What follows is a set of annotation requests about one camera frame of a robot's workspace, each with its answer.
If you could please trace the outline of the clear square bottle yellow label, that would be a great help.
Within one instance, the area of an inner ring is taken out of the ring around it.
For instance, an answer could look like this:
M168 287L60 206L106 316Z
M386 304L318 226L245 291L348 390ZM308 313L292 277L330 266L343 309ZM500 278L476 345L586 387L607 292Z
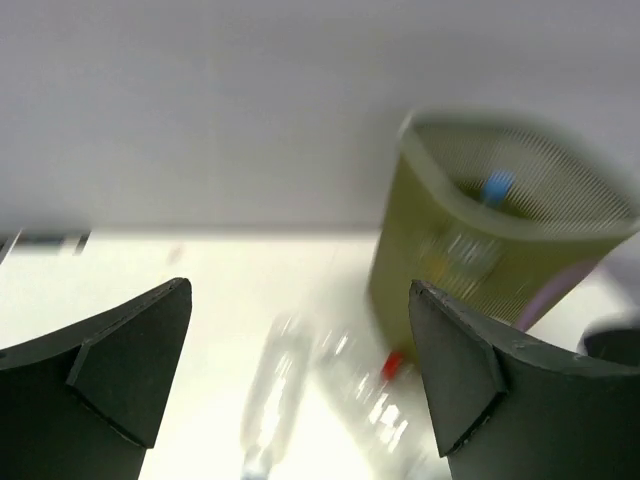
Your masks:
M496 238L451 226L425 243L421 254L427 280L465 298L498 265L502 244Z

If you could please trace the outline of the crushed bottle red label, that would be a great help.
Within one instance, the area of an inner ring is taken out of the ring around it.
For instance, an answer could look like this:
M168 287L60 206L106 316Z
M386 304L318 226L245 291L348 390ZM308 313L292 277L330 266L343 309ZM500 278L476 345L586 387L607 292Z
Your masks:
M398 351L391 351L381 367L381 377L386 382L405 379L411 372L413 365L405 355Z

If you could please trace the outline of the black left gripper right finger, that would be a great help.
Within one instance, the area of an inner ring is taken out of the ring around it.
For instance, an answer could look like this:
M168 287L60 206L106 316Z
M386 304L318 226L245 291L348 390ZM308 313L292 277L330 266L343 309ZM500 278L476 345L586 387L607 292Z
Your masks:
M421 281L409 318L453 478L638 477L639 366L551 345Z

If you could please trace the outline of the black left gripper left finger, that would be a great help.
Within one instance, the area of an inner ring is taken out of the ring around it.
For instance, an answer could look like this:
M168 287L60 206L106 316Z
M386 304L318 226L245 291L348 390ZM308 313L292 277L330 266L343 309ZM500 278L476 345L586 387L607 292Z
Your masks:
M174 278L2 350L2 478L138 478L158 437L191 312L191 282Z

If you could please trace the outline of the clear bottle blue label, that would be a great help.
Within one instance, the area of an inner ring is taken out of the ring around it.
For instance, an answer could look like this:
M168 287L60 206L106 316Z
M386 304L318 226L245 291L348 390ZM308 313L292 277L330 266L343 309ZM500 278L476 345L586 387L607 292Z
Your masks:
M506 199L514 180L515 175L508 171L491 173L481 189L480 203L490 208L499 207Z

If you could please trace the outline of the clear ribbed bottle blue cap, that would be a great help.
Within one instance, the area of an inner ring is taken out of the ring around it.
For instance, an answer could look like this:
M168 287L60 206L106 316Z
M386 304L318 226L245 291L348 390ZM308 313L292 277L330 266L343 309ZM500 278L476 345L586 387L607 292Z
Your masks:
M430 476L430 418L422 381L412 367L386 382L384 361L355 331L331 329L320 337L314 369L331 406L380 479Z

